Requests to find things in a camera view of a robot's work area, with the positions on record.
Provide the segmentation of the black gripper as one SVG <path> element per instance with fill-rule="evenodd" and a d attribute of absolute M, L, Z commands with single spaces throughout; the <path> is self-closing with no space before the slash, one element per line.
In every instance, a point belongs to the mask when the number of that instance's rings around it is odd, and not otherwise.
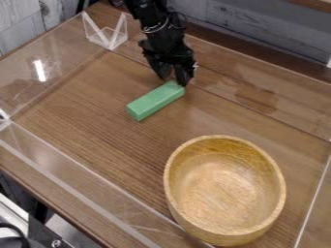
<path fill-rule="evenodd" d="M 145 38 L 138 40 L 144 58 L 160 78 L 170 75 L 172 67 L 177 84 L 185 87 L 193 76 L 196 61 L 185 43 L 185 29 L 176 25 L 156 25 L 142 28 Z"/>

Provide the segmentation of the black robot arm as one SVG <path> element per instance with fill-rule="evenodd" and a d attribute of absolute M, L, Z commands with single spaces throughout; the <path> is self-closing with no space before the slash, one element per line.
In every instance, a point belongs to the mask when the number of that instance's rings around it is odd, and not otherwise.
<path fill-rule="evenodd" d="M 138 46 L 150 69 L 160 78 L 174 73 L 177 85 L 185 87 L 197 67 L 193 50 L 185 43 L 186 17 L 168 9 L 166 0 L 124 0 L 124 3 L 145 35 Z"/>

